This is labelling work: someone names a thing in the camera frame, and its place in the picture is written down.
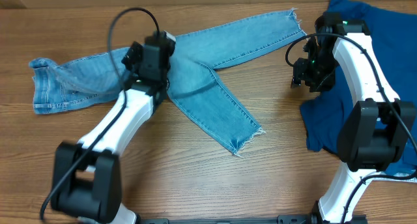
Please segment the light blue jeans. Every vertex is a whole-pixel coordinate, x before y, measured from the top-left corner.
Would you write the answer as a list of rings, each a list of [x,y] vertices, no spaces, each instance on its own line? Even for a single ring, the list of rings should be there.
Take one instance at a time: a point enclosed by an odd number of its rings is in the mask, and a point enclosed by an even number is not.
[[[294,10],[269,12],[176,38],[170,58],[168,96],[205,133],[232,154],[263,129],[217,71],[256,59],[304,36]],[[33,109],[36,114],[72,111],[115,100],[126,48],[64,64],[37,58]]]

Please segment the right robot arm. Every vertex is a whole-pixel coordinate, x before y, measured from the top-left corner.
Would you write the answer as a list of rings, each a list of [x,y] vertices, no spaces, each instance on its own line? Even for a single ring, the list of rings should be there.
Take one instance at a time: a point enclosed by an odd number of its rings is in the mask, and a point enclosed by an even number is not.
[[[293,88],[305,84],[311,92],[330,90],[340,66],[352,96],[353,109],[338,134],[341,163],[327,192],[304,215],[280,215],[280,223],[367,223],[353,210],[370,183],[377,179],[410,181],[386,175],[399,161],[416,118],[412,102],[403,102],[386,80],[373,52],[371,33],[363,20],[343,20],[325,12],[315,22],[315,33],[304,36],[307,58],[293,67]]]

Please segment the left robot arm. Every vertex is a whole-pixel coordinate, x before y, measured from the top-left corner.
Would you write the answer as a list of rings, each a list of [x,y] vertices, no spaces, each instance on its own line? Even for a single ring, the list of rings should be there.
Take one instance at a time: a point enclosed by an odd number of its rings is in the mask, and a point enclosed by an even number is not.
[[[131,45],[122,63],[132,75],[115,105],[77,143],[57,147],[45,205],[84,223],[140,223],[140,216],[122,203],[120,158],[167,97],[175,43],[176,38],[164,31],[148,36],[144,45]]]

